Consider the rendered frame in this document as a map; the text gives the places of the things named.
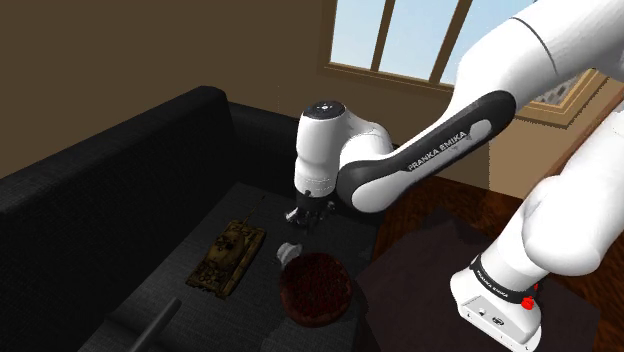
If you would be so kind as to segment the small white crumpled object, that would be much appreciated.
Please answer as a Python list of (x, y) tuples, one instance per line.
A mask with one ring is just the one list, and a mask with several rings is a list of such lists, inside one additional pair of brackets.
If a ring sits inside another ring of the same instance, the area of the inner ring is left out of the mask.
[(276, 258), (281, 264), (281, 268), (284, 269), (291, 260), (302, 253), (302, 250), (303, 246), (301, 244), (283, 243), (276, 253)]

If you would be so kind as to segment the framed wall picture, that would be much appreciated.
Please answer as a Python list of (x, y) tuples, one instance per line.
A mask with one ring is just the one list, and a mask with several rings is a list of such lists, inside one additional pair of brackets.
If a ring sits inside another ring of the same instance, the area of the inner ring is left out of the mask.
[(567, 127), (600, 91), (608, 77), (589, 69), (557, 85), (524, 106), (516, 118), (553, 127)]

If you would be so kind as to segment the wooden framed window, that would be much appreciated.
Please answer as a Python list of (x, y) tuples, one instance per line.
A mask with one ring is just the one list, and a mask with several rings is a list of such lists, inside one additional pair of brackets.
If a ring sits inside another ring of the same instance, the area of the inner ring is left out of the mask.
[(534, 0), (323, 0), (317, 72), (448, 96), (461, 57)]

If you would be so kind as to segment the dark robot stand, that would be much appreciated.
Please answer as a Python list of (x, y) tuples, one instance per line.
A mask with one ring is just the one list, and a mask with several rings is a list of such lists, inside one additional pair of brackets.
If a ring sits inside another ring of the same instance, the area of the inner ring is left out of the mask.
[[(356, 279), (362, 316), (354, 352), (510, 352), (461, 318), (451, 276), (491, 239), (438, 208)], [(546, 279), (542, 337), (535, 352), (592, 352), (600, 312)]]

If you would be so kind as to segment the olive toy tank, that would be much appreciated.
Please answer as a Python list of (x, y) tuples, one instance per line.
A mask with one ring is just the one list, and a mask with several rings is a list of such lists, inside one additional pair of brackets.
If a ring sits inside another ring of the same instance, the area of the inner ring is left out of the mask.
[(216, 237), (185, 283), (225, 300), (232, 294), (263, 245), (267, 231), (248, 224), (264, 200), (258, 201), (244, 220), (232, 220)]

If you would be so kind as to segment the black sofa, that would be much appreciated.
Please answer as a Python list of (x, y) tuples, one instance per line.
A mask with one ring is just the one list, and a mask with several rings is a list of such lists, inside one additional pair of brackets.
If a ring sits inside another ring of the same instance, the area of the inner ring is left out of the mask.
[[(306, 233), (296, 121), (201, 86), (0, 179), (0, 352), (128, 352), (172, 298), (150, 352), (354, 352), (360, 307), (305, 328), (279, 295), (278, 247), (370, 263), (381, 215), (344, 207)], [(185, 281), (232, 220), (267, 231), (225, 300)]]

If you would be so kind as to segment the dark grey cylinder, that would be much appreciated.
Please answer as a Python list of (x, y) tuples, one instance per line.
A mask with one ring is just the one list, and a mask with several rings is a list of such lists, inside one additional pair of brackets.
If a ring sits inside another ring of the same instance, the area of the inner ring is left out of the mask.
[(128, 352), (149, 352), (160, 333), (166, 328), (175, 314), (179, 311), (182, 301), (172, 298), (167, 305), (157, 314), (151, 323), (143, 330), (132, 344)]

